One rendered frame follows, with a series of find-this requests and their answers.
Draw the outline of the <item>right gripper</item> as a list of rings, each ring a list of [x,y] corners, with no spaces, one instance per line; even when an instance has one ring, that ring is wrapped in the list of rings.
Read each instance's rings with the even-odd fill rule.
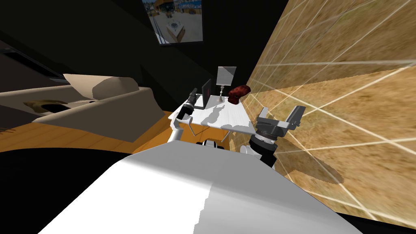
[[[267,118],[268,108],[263,107],[256,119],[256,132],[272,132],[273,128],[282,128],[285,130],[291,130],[292,125],[296,127],[300,126],[301,118],[306,110],[305,106],[295,106],[287,117],[286,121],[279,121],[275,119]]]

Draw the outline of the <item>black laptop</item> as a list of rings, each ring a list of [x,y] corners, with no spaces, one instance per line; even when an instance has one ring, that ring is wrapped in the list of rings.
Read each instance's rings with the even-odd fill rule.
[[[212,80],[209,79],[201,88],[202,94],[196,94],[196,102],[194,104],[194,109],[206,109],[206,106],[211,96],[211,83]]]

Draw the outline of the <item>grey table lamp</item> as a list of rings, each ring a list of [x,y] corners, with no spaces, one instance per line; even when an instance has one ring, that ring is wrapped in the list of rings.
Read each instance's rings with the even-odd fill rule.
[[[234,78],[234,74],[235,74],[235,70],[236,70],[236,66],[224,66],[218,67],[218,72],[217,72],[217,85],[219,85],[221,87],[220,90],[220,96],[218,98],[218,102],[223,102],[223,89],[225,86],[231,86],[233,78]]]

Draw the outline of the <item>white table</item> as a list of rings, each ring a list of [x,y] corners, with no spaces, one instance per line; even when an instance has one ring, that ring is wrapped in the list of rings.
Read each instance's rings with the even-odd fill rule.
[[[238,105],[231,104],[228,102],[227,97],[224,98],[224,102],[218,102],[217,99],[217,96],[212,95],[206,109],[194,109],[194,112],[191,115],[193,117],[191,124],[226,130],[228,133],[225,135],[224,139],[231,132],[248,135],[255,134],[253,124],[249,120],[242,103],[239,103]],[[179,106],[174,113],[178,113],[181,106]],[[172,120],[174,113],[172,113],[168,119]]]

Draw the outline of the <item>dark red lumpy object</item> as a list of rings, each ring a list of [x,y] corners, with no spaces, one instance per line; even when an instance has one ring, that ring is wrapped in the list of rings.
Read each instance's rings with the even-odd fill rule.
[[[241,85],[236,88],[233,88],[228,93],[228,102],[231,104],[238,105],[240,98],[250,93],[251,88],[247,85]]]

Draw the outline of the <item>beige sofa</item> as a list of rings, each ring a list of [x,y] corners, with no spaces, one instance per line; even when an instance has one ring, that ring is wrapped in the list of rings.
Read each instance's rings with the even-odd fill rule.
[[[134,142],[165,116],[149,87],[129,77],[65,74],[68,85],[0,93],[0,106],[36,123]]]

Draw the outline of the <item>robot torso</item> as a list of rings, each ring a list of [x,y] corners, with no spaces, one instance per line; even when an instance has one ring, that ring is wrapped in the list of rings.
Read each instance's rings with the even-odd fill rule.
[[[172,141],[109,167],[39,234],[362,234],[258,158]]]

